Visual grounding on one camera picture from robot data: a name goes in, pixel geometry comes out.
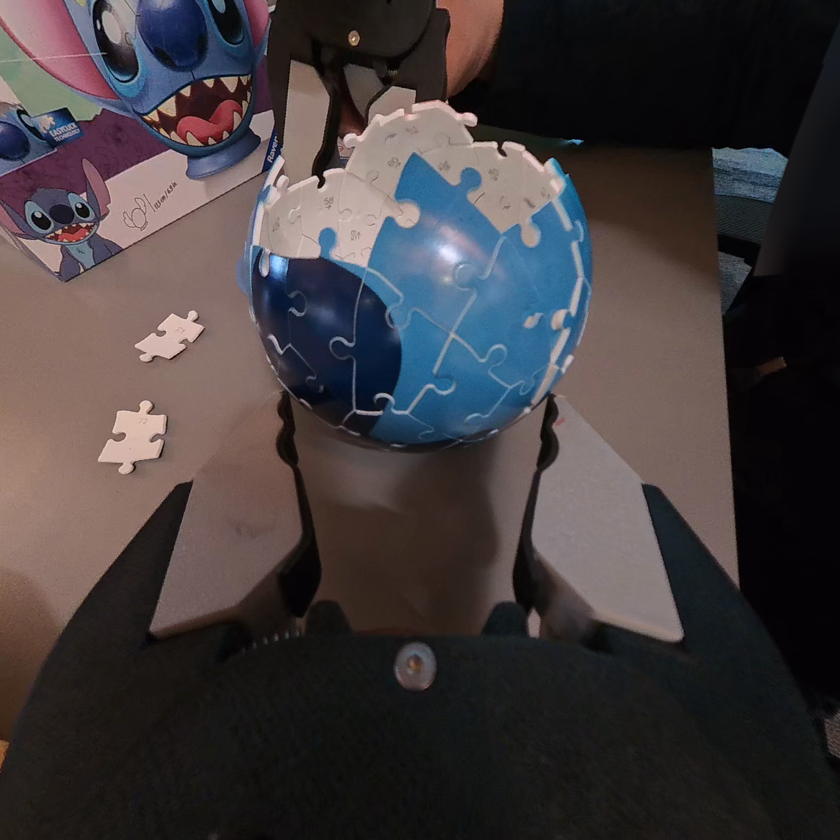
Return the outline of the blue puzzle ball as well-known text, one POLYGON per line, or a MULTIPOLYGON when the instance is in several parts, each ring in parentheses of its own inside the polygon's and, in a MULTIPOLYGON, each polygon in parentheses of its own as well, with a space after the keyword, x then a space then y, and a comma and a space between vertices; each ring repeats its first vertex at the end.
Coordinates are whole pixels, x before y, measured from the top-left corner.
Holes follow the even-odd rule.
POLYGON ((239 283, 280 385, 341 434, 444 448, 530 414, 571 365, 592 297, 581 199, 555 159, 476 141, 444 101, 376 115, 344 166, 279 155, 239 283))

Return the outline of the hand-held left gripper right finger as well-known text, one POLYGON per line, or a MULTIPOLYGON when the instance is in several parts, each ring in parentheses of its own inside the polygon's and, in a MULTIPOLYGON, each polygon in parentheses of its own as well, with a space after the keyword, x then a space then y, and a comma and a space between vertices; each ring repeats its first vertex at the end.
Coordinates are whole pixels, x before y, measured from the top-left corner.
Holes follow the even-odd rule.
POLYGON ((541 410, 513 577, 532 629, 584 642, 609 625, 681 642, 643 481, 564 398, 541 410))

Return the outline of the white puzzle piece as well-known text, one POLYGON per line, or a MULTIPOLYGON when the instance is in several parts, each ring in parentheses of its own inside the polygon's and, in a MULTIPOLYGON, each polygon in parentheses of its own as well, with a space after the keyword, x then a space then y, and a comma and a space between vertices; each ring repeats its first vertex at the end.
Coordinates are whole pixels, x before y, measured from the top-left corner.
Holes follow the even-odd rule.
POLYGON ((185 343, 193 343, 204 331, 204 326, 197 322, 198 313, 190 310, 182 317, 172 313, 162 321, 157 329, 137 342, 134 348, 140 352, 140 361, 150 363, 161 358, 171 360, 185 349, 185 343))
POLYGON ((107 440, 98 462, 117 465, 119 473, 125 476, 134 471, 137 463, 159 458, 165 445, 167 415, 154 414, 153 409, 151 401, 143 400, 137 411, 117 411, 112 434, 121 438, 107 440))

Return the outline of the person's right forearm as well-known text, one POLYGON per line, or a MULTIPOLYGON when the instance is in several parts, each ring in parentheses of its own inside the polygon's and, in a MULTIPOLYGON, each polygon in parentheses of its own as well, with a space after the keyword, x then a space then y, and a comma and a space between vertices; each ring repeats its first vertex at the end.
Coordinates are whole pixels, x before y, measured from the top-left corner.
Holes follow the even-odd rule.
POLYGON ((457 1, 448 95, 494 128, 641 144, 669 57, 659 2, 457 1))

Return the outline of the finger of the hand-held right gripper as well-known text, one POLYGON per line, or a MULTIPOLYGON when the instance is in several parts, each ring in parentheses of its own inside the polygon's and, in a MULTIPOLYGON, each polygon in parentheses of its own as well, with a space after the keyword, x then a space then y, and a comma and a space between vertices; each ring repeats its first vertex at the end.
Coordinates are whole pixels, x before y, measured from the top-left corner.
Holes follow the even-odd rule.
POLYGON ((299 60, 290 63, 284 121, 285 174, 292 184, 311 176, 317 187, 338 155, 343 109, 343 65, 332 60, 318 69, 299 60))
POLYGON ((446 66, 421 66, 418 74, 413 68, 402 67, 377 78, 378 88, 368 101, 364 117, 372 123, 377 117, 388 117, 396 111, 411 112, 414 104, 446 99, 446 66))

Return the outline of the colourful cartoon puzzle box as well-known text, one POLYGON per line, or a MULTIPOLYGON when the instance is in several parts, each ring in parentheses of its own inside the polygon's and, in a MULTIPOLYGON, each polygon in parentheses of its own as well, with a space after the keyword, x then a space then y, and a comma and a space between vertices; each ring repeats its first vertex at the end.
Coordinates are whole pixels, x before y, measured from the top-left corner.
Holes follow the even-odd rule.
POLYGON ((2 1, 2 237, 62 282, 264 171, 262 1, 2 1))

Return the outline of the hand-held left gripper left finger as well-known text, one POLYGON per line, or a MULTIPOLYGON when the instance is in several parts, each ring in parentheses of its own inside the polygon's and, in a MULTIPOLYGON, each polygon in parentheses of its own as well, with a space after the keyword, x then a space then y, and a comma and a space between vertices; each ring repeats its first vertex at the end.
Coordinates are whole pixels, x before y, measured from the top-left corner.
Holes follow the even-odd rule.
POLYGON ((192 480, 150 631, 241 623, 295 636, 321 580, 288 394, 249 416, 192 480))

